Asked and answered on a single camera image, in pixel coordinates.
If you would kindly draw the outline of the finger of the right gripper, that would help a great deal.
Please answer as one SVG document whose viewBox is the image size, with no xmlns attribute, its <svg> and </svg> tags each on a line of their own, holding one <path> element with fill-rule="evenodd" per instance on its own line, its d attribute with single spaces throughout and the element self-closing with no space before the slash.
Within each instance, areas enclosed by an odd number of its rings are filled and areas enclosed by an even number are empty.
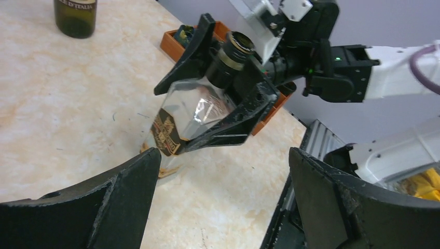
<svg viewBox="0 0 440 249">
<path fill-rule="evenodd" d="M 209 13 L 200 16 L 193 38 L 180 59 L 154 88 L 154 95 L 169 91 L 171 83 L 191 78 L 200 78 L 212 61 L 210 47 L 215 29 L 215 20 Z"/>
<path fill-rule="evenodd" d="M 267 116 L 279 95 L 280 91 L 266 76 L 266 70 L 260 62 L 251 58 L 226 91 L 226 97 L 232 100 L 235 109 L 204 133 L 188 141 L 183 152 L 243 144 L 257 124 Z"/>
</svg>

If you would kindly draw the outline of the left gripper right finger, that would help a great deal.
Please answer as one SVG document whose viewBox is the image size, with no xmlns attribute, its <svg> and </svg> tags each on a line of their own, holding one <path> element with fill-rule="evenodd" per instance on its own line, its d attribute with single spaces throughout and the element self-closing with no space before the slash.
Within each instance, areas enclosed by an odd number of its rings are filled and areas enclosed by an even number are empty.
<svg viewBox="0 0 440 249">
<path fill-rule="evenodd" d="M 292 147 L 308 248 L 439 248 L 439 203 L 389 191 Z"/>
</svg>

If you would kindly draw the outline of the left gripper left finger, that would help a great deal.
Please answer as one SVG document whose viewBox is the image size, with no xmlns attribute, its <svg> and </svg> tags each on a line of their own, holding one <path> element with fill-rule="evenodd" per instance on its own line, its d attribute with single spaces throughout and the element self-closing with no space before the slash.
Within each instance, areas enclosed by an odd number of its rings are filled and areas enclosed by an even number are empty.
<svg viewBox="0 0 440 249">
<path fill-rule="evenodd" d="M 160 151 L 39 199 L 1 203 L 1 248 L 139 248 Z"/>
</svg>

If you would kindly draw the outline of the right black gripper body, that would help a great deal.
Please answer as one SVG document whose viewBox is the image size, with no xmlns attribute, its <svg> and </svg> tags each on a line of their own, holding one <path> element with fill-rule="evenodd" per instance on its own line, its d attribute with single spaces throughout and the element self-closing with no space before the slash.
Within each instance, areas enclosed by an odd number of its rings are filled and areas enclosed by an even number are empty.
<svg viewBox="0 0 440 249">
<path fill-rule="evenodd" d="M 329 40 L 338 16 L 336 1 L 280 1 L 274 20 L 284 32 L 265 65 L 275 86 L 307 75 L 321 42 Z"/>
</svg>

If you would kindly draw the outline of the clear tall glass bottle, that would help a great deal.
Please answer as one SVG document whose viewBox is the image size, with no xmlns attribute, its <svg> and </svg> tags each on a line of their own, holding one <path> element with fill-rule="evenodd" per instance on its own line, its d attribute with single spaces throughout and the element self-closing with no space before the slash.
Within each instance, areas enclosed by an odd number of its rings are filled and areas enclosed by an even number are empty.
<svg viewBox="0 0 440 249">
<path fill-rule="evenodd" d="M 244 34 L 231 31 L 217 52 L 228 66 L 241 72 L 254 52 L 254 44 Z M 160 150 L 161 164 L 158 178 L 174 175 L 182 167 L 175 160 L 186 153 L 186 143 L 217 124 L 234 107 L 225 95 L 226 90 L 216 87 L 206 76 L 178 80 L 170 89 L 153 119 L 150 132 L 141 151 L 155 147 Z"/>
</svg>

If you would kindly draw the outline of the green bottle grey capsule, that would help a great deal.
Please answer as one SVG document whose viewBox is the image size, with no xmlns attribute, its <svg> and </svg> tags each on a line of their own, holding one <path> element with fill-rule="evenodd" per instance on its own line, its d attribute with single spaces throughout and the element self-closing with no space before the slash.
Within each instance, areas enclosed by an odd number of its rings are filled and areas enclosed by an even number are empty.
<svg viewBox="0 0 440 249">
<path fill-rule="evenodd" d="M 97 3 L 96 0 L 54 0 L 56 26 L 69 37 L 89 38 L 95 30 Z"/>
</svg>

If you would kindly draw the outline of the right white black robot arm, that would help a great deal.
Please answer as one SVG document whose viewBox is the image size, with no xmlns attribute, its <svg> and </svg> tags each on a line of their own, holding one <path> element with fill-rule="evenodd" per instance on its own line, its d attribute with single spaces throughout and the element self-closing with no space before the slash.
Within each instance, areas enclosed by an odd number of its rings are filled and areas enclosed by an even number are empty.
<svg viewBox="0 0 440 249">
<path fill-rule="evenodd" d="M 403 112 L 414 124 L 422 106 L 439 108 L 439 61 L 433 44 L 416 47 L 323 46 L 338 34 L 337 1 L 231 1 L 223 20 L 247 35 L 271 83 L 305 78 L 300 117 L 329 121 L 344 138 L 365 141 L 402 127 Z"/>
</svg>

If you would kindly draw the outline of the dark rosette back compartment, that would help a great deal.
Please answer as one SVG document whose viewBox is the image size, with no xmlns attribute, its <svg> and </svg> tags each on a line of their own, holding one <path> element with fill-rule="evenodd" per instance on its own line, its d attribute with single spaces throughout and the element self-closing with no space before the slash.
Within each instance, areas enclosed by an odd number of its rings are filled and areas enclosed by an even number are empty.
<svg viewBox="0 0 440 249">
<path fill-rule="evenodd" d="M 183 47 L 186 48 L 195 32 L 195 27 L 191 25 L 182 24 L 174 33 L 173 38 Z"/>
</svg>

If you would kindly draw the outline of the orange compartment tray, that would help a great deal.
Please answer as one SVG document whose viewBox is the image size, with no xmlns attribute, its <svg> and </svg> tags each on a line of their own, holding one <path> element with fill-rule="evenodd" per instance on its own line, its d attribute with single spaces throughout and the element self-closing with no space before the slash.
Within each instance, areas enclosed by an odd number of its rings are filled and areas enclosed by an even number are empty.
<svg viewBox="0 0 440 249">
<path fill-rule="evenodd" d="M 180 37 L 180 32 L 184 31 L 186 26 L 182 25 L 178 30 L 167 31 L 163 34 L 160 48 L 175 62 L 178 62 L 183 58 L 185 52 L 192 52 L 190 47 L 184 48 L 183 45 L 175 38 L 177 35 Z M 230 29 L 226 27 L 222 22 L 216 21 L 211 25 L 205 25 L 204 29 L 206 31 L 212 32 L 212 38 L 214 42 L 222 42 L 227 40 Z M 196 73 L 201 73 L 201 76 L 206 76 L 207 79 L 213 83 L 214 86 L 219 87 L 223 90 L 228 89 L 232 86 L 232 82 L 235 76 L 238 75 L 239 71 L 228 66 L 222 59 L 227 60 L 228 56 L 221 52 L 221 55 L 208 55 L 206 61 L 203 60 L 204 56 L 201 58 L 194 58 L 193 61 L 187 61 L 185 66 L 188 69 L 183 69 L 183 73 L 189 74 L 191 69 L 191 64 L 195 62 L 201 62 L 201 69 L 196 68 Z M 284 105 L 284 103 L 292 95 L 293 90 L 288 87 L 279 87 L 278 91 L 280 95 L 277 97 L 275 105 L 269 109 L 269 113 L 259 121 L 254 127 L 251 135 L 255 136 L 263 127 L 267 125 L 270 119 L 277 113 L 277 111 Z"/>
</svg>

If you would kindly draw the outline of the aluminium frame rail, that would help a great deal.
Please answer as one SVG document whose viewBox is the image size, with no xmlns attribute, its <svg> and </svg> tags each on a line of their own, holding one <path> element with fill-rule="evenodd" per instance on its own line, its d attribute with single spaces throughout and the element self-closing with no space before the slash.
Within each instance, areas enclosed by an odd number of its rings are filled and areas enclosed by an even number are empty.
<svg viewBox="0 0 440 249">
<path fill-rule="evenodd" d="M 334 132 L 318 119 L 307 126 L 300 149 L 323 160 L 325 155 L 346 145 Z"/>
</svg>

